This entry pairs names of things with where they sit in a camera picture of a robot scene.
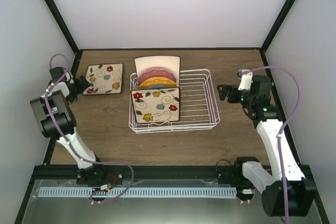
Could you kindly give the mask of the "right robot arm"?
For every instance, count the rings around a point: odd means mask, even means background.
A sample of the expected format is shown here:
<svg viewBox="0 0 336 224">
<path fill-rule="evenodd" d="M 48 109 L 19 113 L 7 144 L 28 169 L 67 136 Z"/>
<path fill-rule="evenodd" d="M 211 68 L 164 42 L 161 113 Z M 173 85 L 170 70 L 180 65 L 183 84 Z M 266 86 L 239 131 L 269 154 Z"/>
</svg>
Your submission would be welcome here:
<svg viewBox="0 0 336 224">
<path fill-rule="evenodd" d="M 270 216 L 304 217 L 308 214 L 317 188 L 297 164 L 286 136 L 283 120 L 271 102 L 271 79 L 268 76 L 244 74 L 237 86 L 217 86 L 220 100 L 239 103 L 259 134 L 269 159 L 271 171 L 254 157 L 239 157 L 233 170 L 238 183 L 250 181 L 261 194 L 264 212 Z"/>
</svg>

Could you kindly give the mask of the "floral square plate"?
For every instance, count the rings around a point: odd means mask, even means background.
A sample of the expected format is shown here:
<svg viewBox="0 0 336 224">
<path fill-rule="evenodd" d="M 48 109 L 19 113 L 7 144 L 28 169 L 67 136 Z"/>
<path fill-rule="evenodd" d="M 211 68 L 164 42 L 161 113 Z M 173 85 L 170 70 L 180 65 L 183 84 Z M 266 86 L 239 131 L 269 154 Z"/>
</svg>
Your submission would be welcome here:
<svg viewBox="0 0 336 224">
<path fill-rule="evenodd" d="M 132 90 L 133 113 L 138 124 L 170 123 L 180 120 L 180 88 Z"/>
<path fill-rule="evenodd" d="M 83 95 L 119 94 L 122 90 L 122 76 L 122 63 L 89 65 L 86 79 L 93 84 L 94 93 Z"/>
</svg>

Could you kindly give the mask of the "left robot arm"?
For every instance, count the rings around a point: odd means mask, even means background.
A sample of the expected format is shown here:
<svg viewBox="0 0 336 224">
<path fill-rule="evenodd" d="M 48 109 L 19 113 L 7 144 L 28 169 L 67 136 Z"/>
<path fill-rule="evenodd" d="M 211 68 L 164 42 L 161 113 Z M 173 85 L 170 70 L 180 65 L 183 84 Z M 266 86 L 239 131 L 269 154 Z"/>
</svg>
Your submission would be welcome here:
<svg viewBox="0 0 336 224">
<path fill-rule="evenodd" d="M 51 68 L 49 73 L 51 81 L 45 93 L 30 101 L 39 130 L 44 137 L 61 144 L 75 159 L 79 170 L 89 169 L 97 164 L 97 156 L 79 136 L 70 104 L 91 84 L 84 76 L 74 78 L 63 67 Z"/>
</svg>

